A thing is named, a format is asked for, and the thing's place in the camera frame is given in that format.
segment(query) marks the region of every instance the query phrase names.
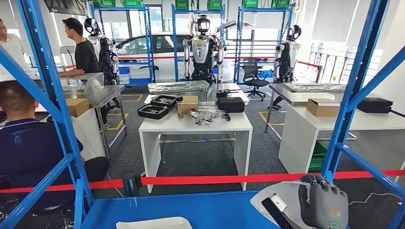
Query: white humanoid robot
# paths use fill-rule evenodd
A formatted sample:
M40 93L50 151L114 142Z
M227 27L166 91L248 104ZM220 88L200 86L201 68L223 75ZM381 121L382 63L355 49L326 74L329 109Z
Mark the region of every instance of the white humanoid robot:
M184 64L186 81L205 80L209 84L220 83L224 70L224 47L225 42L215 35L206 35L210 29L210 19L201 15L197 19L196 30L200 35L194 36L191 40L183 40ZM190 76L190 45L194 57L194 72ZM218 75L213 75L214 51L218 51Z
M295 40L301 35L301 28L297 25L288 29L286 40L276 47L276 59L274 60L273 79L275 83L290 83L294 81L294 67L297 62L298 49L301 47ZM278 103L283 99L277 97L272 106L273 109L281 108Z
M90 33L87 38L94 46L94 52L98 64L104 73L104 83L114 85L119 83L118 56L115 48L115 40L108 39L101 34L101 30L95 19L85 20L85 29Z

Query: floor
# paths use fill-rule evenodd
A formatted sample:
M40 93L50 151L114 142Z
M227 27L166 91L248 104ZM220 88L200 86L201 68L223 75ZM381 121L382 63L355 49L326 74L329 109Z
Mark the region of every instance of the floor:
M261 89L263 92L271 92L270 89ZM147 96L147 88L131 87L123 92L124 109L128 113L128 135L120 137L111 148L111 168L109 174L112 179L120 178L125 171L134 171L141 174L144 171L142 152L140 148L138 128L143 118L137 115L136 110L143 105ZM249 174L273 174L286 173L283 165L278 160L280 140L274 133L264 133L265 121L259 112L265 112L270 98L260 102L255 97L245 108L245 113L253 126L252 146L249 163ZM109 122L112 129L120 123L120 116L113 115L119 110L111 111ZM274 113L272 123L283 123L285 113ZM276 130L282 133L282 125L276 126ZM116 130L107 132L110 140ZM167 139L178 139L184 136L165 136ZM203 139L207 136L193 136L194 139ZM236 167L232 155L232 145L229 142L198 143L198 148L191 146L196 143L164 144L162 147L162 161L158 176L209 176L209 175L236 175ZM342 157L339 170L360 170L346 157ZM272 183L250 183L247 189L263 189ZM349 202L364 201L371 192L387 193L385 187L373 178L356 180L337 180L335 184L347 192ZM239 184L226 185L184 185L184 186L155 186L152 195L166 195L179 193L199 193L241 190ZM146 187L140 188L141 195L149 195ZM114 189L98 190L96 198L118 197ZM389 224L395 210L398 208L399 199L391 195L372 196L367 203L354 203L350 205L349 226L352 229L382 229Z

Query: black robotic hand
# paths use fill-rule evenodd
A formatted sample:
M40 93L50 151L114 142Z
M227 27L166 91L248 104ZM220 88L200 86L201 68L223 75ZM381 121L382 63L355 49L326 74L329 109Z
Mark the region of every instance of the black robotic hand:
M320 175L308 174L301 182L310 183L308 189L298 189L302 221L317 229L345 229L349 221L347 194Z

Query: green storage box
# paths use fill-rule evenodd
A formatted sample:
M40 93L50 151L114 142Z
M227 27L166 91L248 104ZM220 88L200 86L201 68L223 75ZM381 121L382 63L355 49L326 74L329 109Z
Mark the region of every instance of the green storage box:
M176 0L174 7L176 10L189 10L189 0Z
M141 7L143 5L143 0L122 0L122 5L124 7Z
M243 0L245 8L257 8L259 0Z
M288 8L290 0L271 0L271 8Z
M115 0L97 0L93 4L96 7L115 7Z
M208 0L207 1L207 10L222 10L222 0Z
M326 151L328 149L320 142L315 143L314 153L312 154L309 170L321 170L323 162L325 161Z

